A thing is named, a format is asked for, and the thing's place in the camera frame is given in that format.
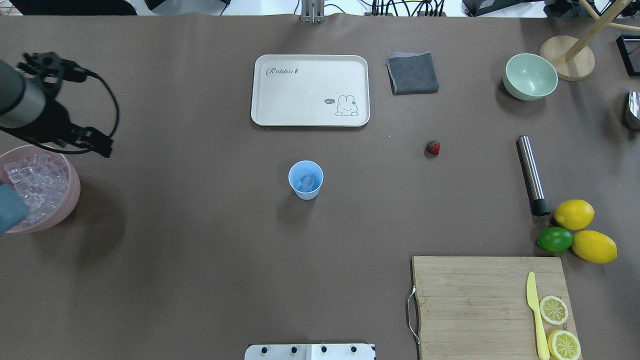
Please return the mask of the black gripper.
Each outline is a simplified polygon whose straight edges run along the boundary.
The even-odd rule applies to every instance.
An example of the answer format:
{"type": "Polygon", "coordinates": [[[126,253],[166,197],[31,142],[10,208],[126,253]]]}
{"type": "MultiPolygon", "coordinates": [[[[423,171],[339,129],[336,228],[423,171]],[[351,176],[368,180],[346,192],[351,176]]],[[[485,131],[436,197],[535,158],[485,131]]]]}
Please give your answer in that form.
{"type": "Polygon", "coordinates": [[[28,144],[62,155],[97,153],[109,158],[115,131],[109,134],[72,123],[57,101],[64,82],[81,84],[97,79],[110,98],[115,95],[105,80],[75,61],[55,52],[23,53],[23,62],[5,64],[5,132],[28,144]]]}

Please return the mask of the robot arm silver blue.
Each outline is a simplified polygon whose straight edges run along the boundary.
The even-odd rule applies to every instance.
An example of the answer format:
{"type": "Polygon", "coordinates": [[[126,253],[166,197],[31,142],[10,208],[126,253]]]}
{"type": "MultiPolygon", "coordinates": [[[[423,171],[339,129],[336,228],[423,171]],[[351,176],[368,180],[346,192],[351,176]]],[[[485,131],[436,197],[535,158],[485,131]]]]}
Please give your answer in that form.
{"type": "Polygon", "coordinates": [[[23,54],[17,66],[1,63],[1,130],[24,141],[1,156],[1,232],[34,233],[61,223],[76,207],[81,183],[70,155],[109,158],[121,112],[109,134],[72,123],[57,101],[64,82],[100,75],[54,52],[23,54]]]}

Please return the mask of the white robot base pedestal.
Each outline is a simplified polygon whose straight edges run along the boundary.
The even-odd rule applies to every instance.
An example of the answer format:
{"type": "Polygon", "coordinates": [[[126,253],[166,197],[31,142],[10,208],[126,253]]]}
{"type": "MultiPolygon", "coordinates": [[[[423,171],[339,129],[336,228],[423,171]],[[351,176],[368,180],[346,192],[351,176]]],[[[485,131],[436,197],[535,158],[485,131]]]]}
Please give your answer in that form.
{"type": "Polygon", "coordinates": [[[374,344],[365,342],[252,344],[245,360],[375,360],[374,344]]]}

